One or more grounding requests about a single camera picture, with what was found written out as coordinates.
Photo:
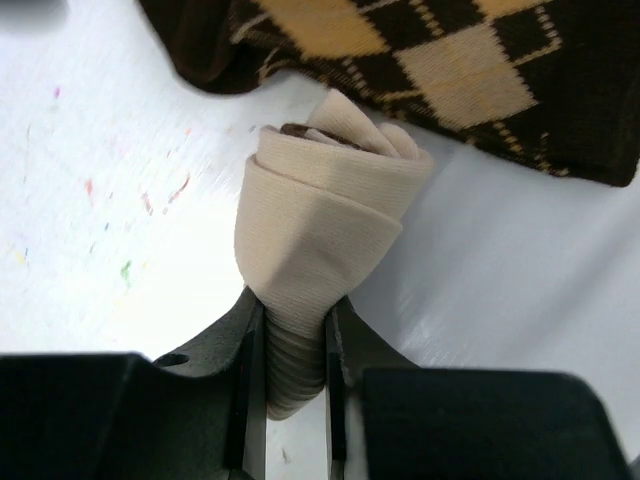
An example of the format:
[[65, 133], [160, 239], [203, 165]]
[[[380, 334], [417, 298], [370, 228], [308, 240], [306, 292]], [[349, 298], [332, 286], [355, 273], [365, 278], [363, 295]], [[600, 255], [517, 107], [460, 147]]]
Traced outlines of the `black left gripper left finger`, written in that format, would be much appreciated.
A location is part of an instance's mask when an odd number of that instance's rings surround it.
[[244, 290], [190, 341], [1, 358], [5, 479], [261, 479], [263, 308]]

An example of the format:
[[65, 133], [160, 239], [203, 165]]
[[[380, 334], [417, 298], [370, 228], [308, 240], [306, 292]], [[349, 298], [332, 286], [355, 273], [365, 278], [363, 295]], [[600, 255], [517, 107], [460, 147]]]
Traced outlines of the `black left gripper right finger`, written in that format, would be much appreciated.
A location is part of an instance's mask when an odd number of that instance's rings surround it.
[[339, 301], [325, 320], [333, 479], [626, 479], [604, 406], [561, 372], [422, 368]]

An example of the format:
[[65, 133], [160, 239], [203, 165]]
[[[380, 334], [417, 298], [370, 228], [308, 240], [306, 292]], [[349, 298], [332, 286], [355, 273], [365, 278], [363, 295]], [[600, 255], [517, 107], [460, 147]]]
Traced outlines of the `cream brown striped sock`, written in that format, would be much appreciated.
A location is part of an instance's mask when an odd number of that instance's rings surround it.
[[373, 123], [336, 90], [306, 122], [261, 130], [234, 251], [265, 308], [270, 419], [291, 417], [323, 390], [325, 317], [389, 251], [432, 166], [403, 128]]

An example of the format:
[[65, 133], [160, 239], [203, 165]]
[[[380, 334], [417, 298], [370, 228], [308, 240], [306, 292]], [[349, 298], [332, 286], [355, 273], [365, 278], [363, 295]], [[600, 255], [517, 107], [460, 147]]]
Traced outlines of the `brown argyle sock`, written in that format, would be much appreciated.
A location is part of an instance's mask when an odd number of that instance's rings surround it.
[[639, 162], [635, 1], [145, 1], [175, 70], [214, 94], [302, 73], [383, 114], [554, 176]]

